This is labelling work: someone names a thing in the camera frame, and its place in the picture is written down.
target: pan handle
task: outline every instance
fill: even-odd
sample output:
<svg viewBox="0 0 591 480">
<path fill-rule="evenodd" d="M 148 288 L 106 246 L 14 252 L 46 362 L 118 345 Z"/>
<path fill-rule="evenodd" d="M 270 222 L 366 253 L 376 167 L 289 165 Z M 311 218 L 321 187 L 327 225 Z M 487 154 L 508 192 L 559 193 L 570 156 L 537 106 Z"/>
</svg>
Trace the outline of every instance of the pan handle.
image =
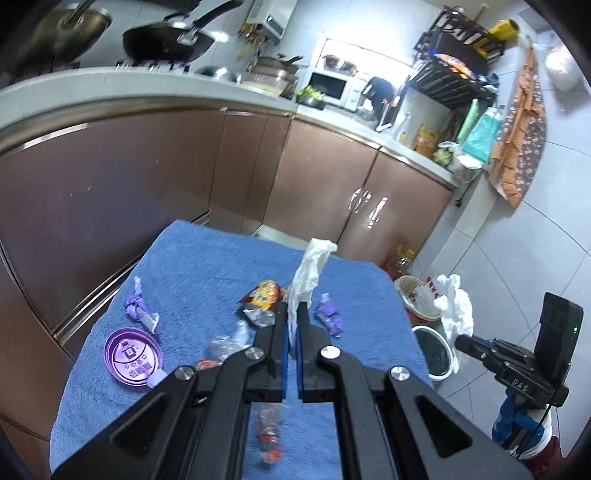
<svg viewBox="0 0 591 480">
<path fill-rule="evenodd" d="M 166 15 L 166 17 L 164 17 L 162 19 L 162 21 L 166 22 L 167 20 L 170 20 L 171 18 L 174 18 L 174 17 L 186 17 L 186 16 L 187 16 L 187 14 L 184 14 L 183 12 L 175 12 L 173 14 Z"/>
<path fill-rule="evenodd" d="M 95 3 L 95 0 L 84 0 L 78 4 L 78 7 L 72 12 L 69 18 L 63 23 L 64 28 L 73 28 L 78 21 L 82 18 L 82 15 Z"/>
<path fill-rule="evenodd" d="M 235 8 L 240 7 L 243 4 L 243 0 L 230 0 L 224 4 L 221 4 L 219 7 L 214 8 L 210 12 L 206 13 L 204 16 L 198 18 L 197 20 L 193 21 L 194 28 L 203 28 L 208 23 L 215 20 L 220 15 L 229 12 L 230 10 L 234 10 Z"/>
</svg>

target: purple lid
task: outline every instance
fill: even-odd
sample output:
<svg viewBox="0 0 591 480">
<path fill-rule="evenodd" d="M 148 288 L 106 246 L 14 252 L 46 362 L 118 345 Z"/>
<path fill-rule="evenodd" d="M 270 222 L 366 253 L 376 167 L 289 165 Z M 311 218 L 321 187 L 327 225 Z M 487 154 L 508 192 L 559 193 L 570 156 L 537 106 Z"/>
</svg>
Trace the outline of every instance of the purple lid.
<svg viewBox="0 0 591 480">
<path fill-rule="evenodd" d="M 164 355 L 149 334 L 137 328 L 120 328 L 105 342 L 105 363 L 111 374 L 126 385 L 146 385 L 162 368 Z"/>
</svg>

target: hanging towel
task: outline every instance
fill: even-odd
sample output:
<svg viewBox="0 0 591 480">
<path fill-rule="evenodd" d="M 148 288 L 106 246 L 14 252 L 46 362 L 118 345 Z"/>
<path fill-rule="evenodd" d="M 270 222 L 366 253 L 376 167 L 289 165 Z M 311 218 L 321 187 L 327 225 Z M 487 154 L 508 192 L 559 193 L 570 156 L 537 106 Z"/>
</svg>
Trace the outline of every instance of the hanging towel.
<svg viewBox="0 0 591 480">
<path fill-rule="evenodd" d="M 491 153 L 491 183 L 514 209 L 534 179 L 545 138 L 544 102 L 530 47 L 515 98 Z"/>
</svg>

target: kitchen counter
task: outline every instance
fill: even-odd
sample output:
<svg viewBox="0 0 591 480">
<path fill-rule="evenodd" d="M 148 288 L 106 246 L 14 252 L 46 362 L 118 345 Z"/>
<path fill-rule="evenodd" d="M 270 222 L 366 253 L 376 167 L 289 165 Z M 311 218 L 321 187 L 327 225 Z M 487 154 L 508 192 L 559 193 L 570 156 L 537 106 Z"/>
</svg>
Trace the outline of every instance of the kitchen counter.
<svg viewBox="0 0 591 480">
<path fill-rule="evenodd" d="M 450 187 L 458 186 L 451 172 L 392 139 L 387 132 L 379 134 L 334 110 L 316 110 L 195 74 L 155 72 L 142 67 L 68 70 L 28 79 L 0 90 L 0 130 L 57 108 L 142 96 L 226 100 L 292 113 L 304 121 L 380 149 Z"/>
</svg>

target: frying pan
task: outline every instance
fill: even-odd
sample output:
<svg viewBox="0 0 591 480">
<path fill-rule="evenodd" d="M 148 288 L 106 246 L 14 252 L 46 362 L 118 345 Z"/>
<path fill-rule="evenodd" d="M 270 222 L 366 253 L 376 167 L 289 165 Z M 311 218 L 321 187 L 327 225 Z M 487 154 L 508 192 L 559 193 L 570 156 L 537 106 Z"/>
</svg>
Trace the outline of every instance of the frying pan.
<svg viewBox="0 0 591 480">
<path fill-rule="evenodd" d="M 185 22 L 186 15 L 176 12 L 161 22 L 131 28 L 123 33 L 123 47 L 134 62 L 170 61 L 186 63 L 198 59 L 214 39 L 201 29 L 220 15 L 241 6 L 243 0 L 230 0 L 214 8 L 193 22 Z M 182 21 L 174 20 L 185 17 Z"/>
</svg>

